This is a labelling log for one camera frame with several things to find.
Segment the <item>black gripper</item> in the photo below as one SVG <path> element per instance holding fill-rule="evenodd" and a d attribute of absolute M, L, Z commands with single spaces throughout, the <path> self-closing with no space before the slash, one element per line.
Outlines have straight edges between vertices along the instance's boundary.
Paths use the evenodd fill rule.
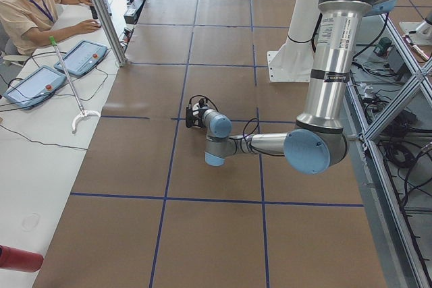
<path fill-rule="evenodd" d="M 196 104 L 192 104 L 192 99 L 189 100 L 186 106 L 186 127 L 199 127 L 204 128 L 203 115 L 206 110 L 210 109 L 208 98 L 200 98 Z"/>

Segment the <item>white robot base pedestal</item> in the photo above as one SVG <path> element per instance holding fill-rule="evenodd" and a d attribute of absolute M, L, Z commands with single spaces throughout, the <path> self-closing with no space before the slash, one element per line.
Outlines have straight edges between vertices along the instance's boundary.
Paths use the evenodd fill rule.
<path fill-rule="evenodd" d="M 320 13 L 318 0 L 296 0 L 285 43 L 278 51 L 267 53 L 271 82 L 310 81 L 312 39 Z"/>

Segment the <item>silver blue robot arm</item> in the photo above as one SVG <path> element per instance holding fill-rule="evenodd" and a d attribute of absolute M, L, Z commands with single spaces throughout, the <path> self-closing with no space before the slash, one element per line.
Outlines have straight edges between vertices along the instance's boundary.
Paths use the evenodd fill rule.
<path fill-rule="evenodd" d="M 236 154 L 284 156 L 297 171 L 317 174 L 339 163 L 348 141 L 339 120 L 358 26 L 365 16 L 391 11 L 397 0 L 317 0 L 321 26 L 304 110 L 294 130 L 278 134 L 231 134 L 224 114 L 200 100 L 186 108 L 186 127 L 205 128 L 205 161 L 221 166 Z"/>

